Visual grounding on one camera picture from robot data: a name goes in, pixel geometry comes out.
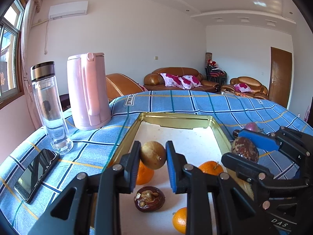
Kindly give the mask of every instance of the phone screen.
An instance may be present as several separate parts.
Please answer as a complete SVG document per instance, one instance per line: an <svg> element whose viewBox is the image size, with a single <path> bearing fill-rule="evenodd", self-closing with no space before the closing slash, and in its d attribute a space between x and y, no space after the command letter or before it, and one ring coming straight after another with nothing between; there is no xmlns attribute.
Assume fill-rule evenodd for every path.
<svg viewBox="0 0 313 235"><path fill-rule="evenodd" d="M31 200L35 189L58 158L58 153L44 148L23 172L14 189L26 202Z"/></svg>

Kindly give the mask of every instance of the water bottle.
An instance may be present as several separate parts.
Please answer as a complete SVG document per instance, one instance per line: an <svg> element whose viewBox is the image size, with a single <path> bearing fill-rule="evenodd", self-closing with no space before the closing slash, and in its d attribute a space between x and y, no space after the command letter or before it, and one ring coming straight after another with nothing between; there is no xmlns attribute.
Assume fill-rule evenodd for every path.
<svg viewBox="0 0 313 235"><path fill-rule="evenodd" d="M54 62L43 62L30 69L32 89L41 123L51 146L60 155L73 148L63 116L55 77Z"/></svg>

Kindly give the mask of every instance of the orange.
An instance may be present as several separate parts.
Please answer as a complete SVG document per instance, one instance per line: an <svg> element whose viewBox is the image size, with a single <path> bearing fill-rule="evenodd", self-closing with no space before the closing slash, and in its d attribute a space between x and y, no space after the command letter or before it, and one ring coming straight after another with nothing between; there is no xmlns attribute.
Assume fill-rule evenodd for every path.
<svg viewBox="0 0 313 235"><path fill-rule="evenodd" d="M186 225L187 225L187 208L179 209L173 216L172 219L173 226L179 232L186 234Z"/></svg>
<svg viewBox="0 0 313 235"><path fill-rule="evenodd" d="M199 166L202 172L218 176L220 173L224 172L223 167L215 161L208 161Z"/></svg>
<svg viewBox="0 0 313 235"><path fill-rule="evenodd" d="M153 175L154 175L154 170L149 169L140 160L138 173L137 173L136 185L142 185L145 183L149 183L150 180L152 179Z"/></svg>

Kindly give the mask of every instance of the wooden door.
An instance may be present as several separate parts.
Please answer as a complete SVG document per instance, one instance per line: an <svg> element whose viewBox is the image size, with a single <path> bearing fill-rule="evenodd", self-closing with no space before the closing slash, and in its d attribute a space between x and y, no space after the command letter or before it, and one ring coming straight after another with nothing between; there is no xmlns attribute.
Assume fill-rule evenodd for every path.
<svg viewBox="0 0 313 235"><path fill-rule="evenodd" d="M292 75L292 53L271 47L269 100L287 108Z"/></svg>

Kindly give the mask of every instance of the leather armchair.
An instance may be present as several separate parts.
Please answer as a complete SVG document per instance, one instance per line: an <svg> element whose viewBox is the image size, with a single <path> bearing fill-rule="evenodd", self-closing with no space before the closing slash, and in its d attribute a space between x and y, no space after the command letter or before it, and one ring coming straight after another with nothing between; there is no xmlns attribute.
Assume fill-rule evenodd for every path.
<svg viewBox="0 0 313 235"><path fill-rule="evenodd" d="M262 85L259 81L251 77L232 78L230 80L230 84L223 85L221 90L236 93L234 85L240 84L240 83L247 84L253 91L252 93L244 93L246 96L256 98L256 99L265 99L265 100L269 99L269 97L267 96L267 93L268 93L267 87Z"/></svg>
<svg viewBox="0 0 313 235"><path fill-rule="evenodd" d="M165 86L164 79L160 73L169 73L175 76L194 75L201 82L202 86L192 88L192 91L204 91L216 93L219 90L219 83L211 82L203 79L203 75L196 69L185 67L166 67L159 68L144 78L144 87L148 90L183 90L175 86Z"/></svg>
<svg viewBox="0 0 313 235"><path fill-rule="evenodd" d="M120 96L144 92L144 89L131 78L120 73L113 73L106 75L106 91L109 101L112 101Z"/></svg>

